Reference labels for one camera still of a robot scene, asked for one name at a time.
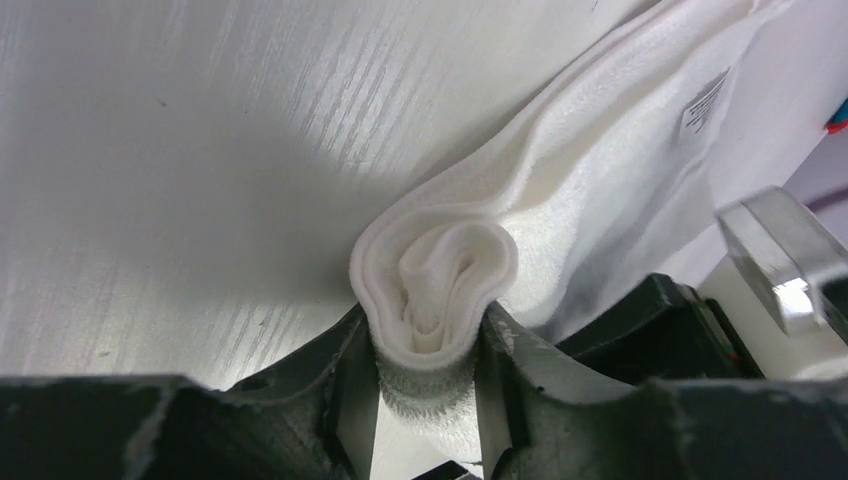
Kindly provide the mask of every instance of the care label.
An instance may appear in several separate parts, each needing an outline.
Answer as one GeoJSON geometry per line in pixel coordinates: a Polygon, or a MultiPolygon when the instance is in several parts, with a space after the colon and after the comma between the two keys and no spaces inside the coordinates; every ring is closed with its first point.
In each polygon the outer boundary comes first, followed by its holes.
{"type": "Polygon", "coordinates": [[[714,80],[715,85],[707,93],[695,100],[695,103],[683,111],[683,120],[680,122],[681,142],[688,142],[697,138],[710,120],[713,106],[721,97],[721,88],[724,86],[724,81],[727,79],[729,72],[730,70],[722,73],[718,79],[714,80]]]}

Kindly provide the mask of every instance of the white plastic surface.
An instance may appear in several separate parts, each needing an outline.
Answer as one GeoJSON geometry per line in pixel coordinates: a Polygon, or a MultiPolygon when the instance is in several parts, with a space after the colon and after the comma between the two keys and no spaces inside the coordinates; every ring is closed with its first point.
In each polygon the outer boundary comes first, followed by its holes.
{"type": "MultiPolygon", "coordinates": [[[[353,304],[370,221],[642,3],[0,0],[0,374],[226,388],[291,352],[353,304]]],[[[818,143],[848,95],[845,18],[799,1],[756,41],[720,202],[818,143]]],[[[672,270],[703,279],[720,242],[672,270]]],[[[375,478],[443,459],[379,429],[375,478]]]]}

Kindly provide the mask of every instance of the black plastic part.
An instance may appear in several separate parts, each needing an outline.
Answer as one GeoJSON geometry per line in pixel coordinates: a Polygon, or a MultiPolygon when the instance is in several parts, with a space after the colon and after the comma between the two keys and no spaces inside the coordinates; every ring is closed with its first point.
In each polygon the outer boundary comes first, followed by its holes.
{"type": "Polygon", "coordinates": [[[0,380],[0,478],[370,475],[379,387],[355,308],[227,392],[184,378],[0,380]]]}
{"type": "Polygon", "coordinates": [[[526,427],[509,455],[483,449],[494,471],[486,478],[835,480],[848,472],[848,382],[653,379],[633,388],[553,349],[497,306],[481,330],[481,357],[492,348],[507,356],[497,377],[477,375],[478,389],[520,400],[506,409],[519,420],[478,410],[481,434],[487,424],[526,427]]]}
{"type": "Polygon", "coordinates": [[[469,473],[462,465],[456,462],[445,462],[438,467],[429,470],[413,480],[458,480],[468,477],[469,473]]]}
{"type": "Polygon", "coordinates": [[[736,333],[736,329],[733,328],[733,324],[730,323],[730,319],[727,318],[727,315],[724,313],[724,310],[722,310],[721,305],[712,298],[704,300],[704,304],[713,313],[715,319],[721,325],[721,328],[724,330],[724,333],[733,345],[733,351],[737,356],[735,359],[736,367],[742,373],[742,377],[750,379],[766,378],[763,371],[760,370],[760,366],[757,365],[756,360],[754,360],[753,355],[751,355],[751,352],[748,350],[748,347],[745,346],[745,342],[739,338],[739,334],[736,333]]]}
{"type": "Polygon", "coordinates": [[[825,285],[822,294],[827,323],[848,345],[848,278],[825,285]]]}
{"type": "Polygon", "coordinates": [[[736,351],[744,345],[729,322],[694,290],[661,274],[649,275],[557,348],[634,385],[653,377],[750,378],[758,370],[749,355],[743,359],[736,351]]]}

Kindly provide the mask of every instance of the white towel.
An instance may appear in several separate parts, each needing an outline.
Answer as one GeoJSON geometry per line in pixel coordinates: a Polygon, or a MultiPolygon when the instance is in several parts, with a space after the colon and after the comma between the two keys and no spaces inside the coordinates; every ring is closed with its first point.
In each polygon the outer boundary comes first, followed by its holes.
{"type": "Polygon", "coordinates": [[[739,60],[790,3],[661,1],[363,232],[351,284],[402,423],[479,461],[472,348],[486,306],[539,327],[562,301],[573,331],[708,224],[703,159],[739,60]]]}

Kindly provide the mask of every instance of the red object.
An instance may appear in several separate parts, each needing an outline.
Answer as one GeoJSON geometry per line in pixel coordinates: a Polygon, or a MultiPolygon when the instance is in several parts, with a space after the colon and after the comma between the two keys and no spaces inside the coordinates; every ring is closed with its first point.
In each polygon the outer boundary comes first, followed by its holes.
{"type": "Polygon", "coordinates": [[[827,126],[827,133],[829,135],[833,135],[835,133],[841,132],[842,130],[845,130],[846,127],[848,127],[848,120],[842,123],[834,123],[833,125],[827,126]]]}

